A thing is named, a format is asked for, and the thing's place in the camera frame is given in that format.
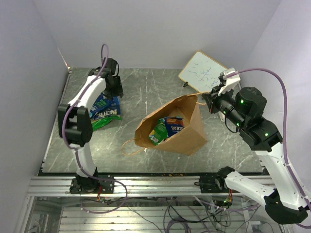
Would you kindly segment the blue Kettle vinegar chips bag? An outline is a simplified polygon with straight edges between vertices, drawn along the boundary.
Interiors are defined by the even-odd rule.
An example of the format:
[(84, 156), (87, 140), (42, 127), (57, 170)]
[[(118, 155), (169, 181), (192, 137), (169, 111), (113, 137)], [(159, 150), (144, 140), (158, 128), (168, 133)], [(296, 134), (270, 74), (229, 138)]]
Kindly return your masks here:
[(118, 97), (108, 99), (101, 93), (92, 105), (89, 116), (91, 120), (96, 121), (110, 116), (119, 116), (121, 114)]

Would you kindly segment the green Chuba chips bag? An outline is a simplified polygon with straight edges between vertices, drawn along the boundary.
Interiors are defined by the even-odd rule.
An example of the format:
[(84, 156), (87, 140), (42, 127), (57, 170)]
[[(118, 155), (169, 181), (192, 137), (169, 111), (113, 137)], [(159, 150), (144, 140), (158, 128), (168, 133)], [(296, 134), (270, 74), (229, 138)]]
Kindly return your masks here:
[(96, 131), (96, 130), (108, 125), (113, 120), (122, 120), (122, 118), (119, 115), (116, 115), (116, 116), (108, 116), (108, 117), (104, 117), (102, 119), (98, 119), (98, 120), (92, 122), (92, 129), (93, 129), (93, 131)]

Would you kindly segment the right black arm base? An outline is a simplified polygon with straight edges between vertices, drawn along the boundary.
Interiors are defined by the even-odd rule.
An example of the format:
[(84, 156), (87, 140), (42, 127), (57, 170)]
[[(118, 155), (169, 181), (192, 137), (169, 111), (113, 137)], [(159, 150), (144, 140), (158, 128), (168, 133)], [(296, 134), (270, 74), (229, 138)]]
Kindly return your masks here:
[(216, 173), (207, 173), (205, 176), (201, 176), (194, 185), (200, 187), (201, 193), (228, 193), (229, 188), (225, 183), (225, 178), (234, 171), (235, 169), (231, 167), (223, 167)]

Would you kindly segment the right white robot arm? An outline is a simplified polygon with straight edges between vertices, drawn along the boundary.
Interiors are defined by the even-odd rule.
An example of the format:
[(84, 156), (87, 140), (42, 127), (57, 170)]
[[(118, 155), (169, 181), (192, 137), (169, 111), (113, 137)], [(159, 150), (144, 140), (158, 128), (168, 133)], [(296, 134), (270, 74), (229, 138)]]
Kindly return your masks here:
[(248, 196), (278, 224), (302, 223), (308, 217), (306, 196), (291, 175), (293, 169), (285, 160), (285, 143), (279, 130), (262, 116), (266, 98), (254, 87), (242, 88), (234, 95), (232, 90), (222, 94), (218, 86), (202, 97), (211, 113), (222, 112), (225, 120), (236, 126), (235, 131), (256, 153), (275, 185), (264, 186), (226, 166), (217, 172), (215, 188), (220, 192), (232, 189)]

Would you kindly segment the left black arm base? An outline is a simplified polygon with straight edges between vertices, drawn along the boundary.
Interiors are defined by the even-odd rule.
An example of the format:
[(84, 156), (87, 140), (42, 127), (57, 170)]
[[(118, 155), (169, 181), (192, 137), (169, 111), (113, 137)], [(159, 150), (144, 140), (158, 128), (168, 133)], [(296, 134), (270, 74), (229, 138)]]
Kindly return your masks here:
[(100, 181), (90, 177), (81, 177), (79, 175), (76, 175), (76, 177), (72, 179), (69, 188), (71, 194), (112, 194), (113, 191), (114, 182), (112, 181)]

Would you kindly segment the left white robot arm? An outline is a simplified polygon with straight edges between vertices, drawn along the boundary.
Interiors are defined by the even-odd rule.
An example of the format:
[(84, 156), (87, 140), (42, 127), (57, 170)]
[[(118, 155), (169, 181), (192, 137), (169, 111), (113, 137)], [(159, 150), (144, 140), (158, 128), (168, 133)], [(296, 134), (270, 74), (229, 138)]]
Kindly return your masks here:
[(58, 106), (59, 136), (73, 153), (76, 174), (84, 178), (82, 187), (89, 193), (99, 188), (97, 168), (89, 145), (93, 134), (89, 113), (99, 96), (103, 96), (104, 100), (123, 97), (119, 64), (112, 58), (104, 58), (101, 67), (89, 72), (78, 94), (69, 103)]

